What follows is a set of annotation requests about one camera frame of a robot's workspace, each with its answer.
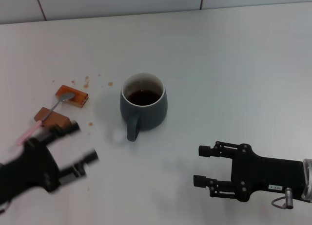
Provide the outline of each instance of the mug handle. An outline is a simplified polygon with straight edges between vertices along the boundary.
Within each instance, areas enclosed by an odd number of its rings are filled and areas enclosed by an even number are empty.
[[[140,132],[138,127],[138,119],[140,118],[139,114],[135,114],[128,120],[127,124],[127,139],[129,141],[135,141],[137,139],[137,135]]]

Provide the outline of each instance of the cable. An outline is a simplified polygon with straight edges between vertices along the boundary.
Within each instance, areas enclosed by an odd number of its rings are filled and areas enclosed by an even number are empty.
[[[286,209],[286,203],[284,203],[282,206],[279,206],[279,205],[274,203],[274,202],[277,202],[277,201],[282,200],[282,199],[286,199],[286,197],[279,197],[279,198],[274,199],[273,201],[271,201],[271,205],[276,207],[276,208],[279,208],[279,209]]]

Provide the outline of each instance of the metal spoon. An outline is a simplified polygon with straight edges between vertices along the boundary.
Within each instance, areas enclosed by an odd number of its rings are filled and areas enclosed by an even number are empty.
[[[41,120],[38,120],[34,126],[32,126],[22,136],[20,136],[20,138],[17,139],[16,141],[16,145],[21,146],[24,143],[24,141],[28,139],[42,125],[43,121],[51,114],[51,112],[58,106],[60,102],[67,101],[69,99],[72,99],[73,97],[75,97],[75,94],[71,92],[64,93],[61,96],[59,96],[58,102],[54,105],[54,107],[52,107]]]

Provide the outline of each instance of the mug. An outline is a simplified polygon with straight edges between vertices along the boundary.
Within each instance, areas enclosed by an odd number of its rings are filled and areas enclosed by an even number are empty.
[[[140,131],[161,124],[167,108],[166,89],[158,77],[149,73],[130,76],[120,92],[120,112],[127,123],[127,139],[135,141]]]

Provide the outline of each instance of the brown block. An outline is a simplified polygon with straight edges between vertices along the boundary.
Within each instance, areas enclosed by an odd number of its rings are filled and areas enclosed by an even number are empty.
[[[35,115],[35,120],[41,120],[47,113],[49,109],[42,107],[40,111]],[[57,112],[52,112],[43,122],[43,126],[45,127],[52,127],[55,125],[59,125],[61,128],[64,128],[68,125],[71,125],[70,119],[62,114]]]
[[[74,105],[76,107],[80,107],[82,108],[83,105],[86,103],[86,101],[88,100],[89,96],[87,93],[84,93],[82,91],[73,89],[71,87],[68,87],[66,85],[62,85],[59,90],[57,91],[57,93],[55,94],[56,97],[59,97],[60,95],[67,93],[67,92],[72,92],[75,94],[75,97],[73,97],[72,99],[65,101],[68,104]]]

